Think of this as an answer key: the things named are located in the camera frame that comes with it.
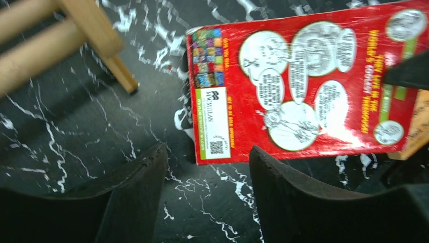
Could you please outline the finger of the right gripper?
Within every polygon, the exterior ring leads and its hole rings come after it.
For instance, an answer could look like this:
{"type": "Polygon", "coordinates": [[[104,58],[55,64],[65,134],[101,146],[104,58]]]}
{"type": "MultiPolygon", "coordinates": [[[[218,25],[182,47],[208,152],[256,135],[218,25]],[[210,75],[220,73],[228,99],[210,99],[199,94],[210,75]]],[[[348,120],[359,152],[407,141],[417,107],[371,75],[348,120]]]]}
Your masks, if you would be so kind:
{"type": "Polygon", "coordinates": [[[428,90],[428,50],[390,68],[385,73],[383,83],[428,90]]]}

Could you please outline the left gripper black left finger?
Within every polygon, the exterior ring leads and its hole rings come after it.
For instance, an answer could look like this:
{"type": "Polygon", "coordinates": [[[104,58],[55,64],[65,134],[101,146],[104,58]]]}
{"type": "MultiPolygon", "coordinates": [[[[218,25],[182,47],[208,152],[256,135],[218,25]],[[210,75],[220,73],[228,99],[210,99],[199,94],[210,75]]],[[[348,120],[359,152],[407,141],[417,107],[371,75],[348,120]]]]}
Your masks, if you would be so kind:
{"type": "Polygon", "coordinates": [[[1,242],[152,242],[164,145],[63,194],[1,189],[1,242]]]}

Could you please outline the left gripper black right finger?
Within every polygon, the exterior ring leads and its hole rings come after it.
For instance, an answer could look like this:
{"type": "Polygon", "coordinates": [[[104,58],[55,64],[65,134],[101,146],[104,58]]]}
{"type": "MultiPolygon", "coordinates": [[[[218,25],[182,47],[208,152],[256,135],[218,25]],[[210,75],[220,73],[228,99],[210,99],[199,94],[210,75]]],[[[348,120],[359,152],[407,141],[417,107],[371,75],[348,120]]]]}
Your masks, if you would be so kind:
{"type": "Polygon", "coordinates": [[[316,180],[258,146],[249,155],[265,242],[428,242],[428,185],[363,194],[316,180]]]}

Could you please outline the red book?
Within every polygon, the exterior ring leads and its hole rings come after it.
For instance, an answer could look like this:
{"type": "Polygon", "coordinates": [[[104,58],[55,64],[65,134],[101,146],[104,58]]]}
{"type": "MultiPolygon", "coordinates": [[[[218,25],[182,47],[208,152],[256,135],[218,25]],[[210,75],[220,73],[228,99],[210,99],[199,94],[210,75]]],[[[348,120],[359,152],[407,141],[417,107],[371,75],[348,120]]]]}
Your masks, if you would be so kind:
{"type": "Polygon", "coordinates": [[[418,95],[383,82],[428,47],[428,1],[186,32],[198,165],[403,149],[418,95]]]}

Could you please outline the wooden book rack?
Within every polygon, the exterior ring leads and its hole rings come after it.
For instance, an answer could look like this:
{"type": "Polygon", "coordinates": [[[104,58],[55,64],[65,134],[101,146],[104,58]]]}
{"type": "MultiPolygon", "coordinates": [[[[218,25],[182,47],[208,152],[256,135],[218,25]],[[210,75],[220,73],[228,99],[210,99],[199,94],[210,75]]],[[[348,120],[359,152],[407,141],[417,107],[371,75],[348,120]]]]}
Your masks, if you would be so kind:
{"type": "Polygon", "coordinates": [[[64,20],[1,54],[1,97],[89,43],[130,94],[138,83],[119,57],[124,43],[95,1],[15,1],[1,9],[1,43],[61,10],[64,20]]]}

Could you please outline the orange Huckleberry Finn book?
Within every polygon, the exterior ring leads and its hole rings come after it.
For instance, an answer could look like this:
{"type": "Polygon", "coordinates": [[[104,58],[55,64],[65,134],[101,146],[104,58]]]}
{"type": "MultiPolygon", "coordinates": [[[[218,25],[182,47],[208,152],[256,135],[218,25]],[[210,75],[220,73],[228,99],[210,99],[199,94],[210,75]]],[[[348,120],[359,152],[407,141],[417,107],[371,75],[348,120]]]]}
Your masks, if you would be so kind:
{"type": "Polygon", "coordinates": [[[419,90],[407,142],[402,151],[388,153],[388,158],[407,160],[428,143],[428,90],[419,90]]]}

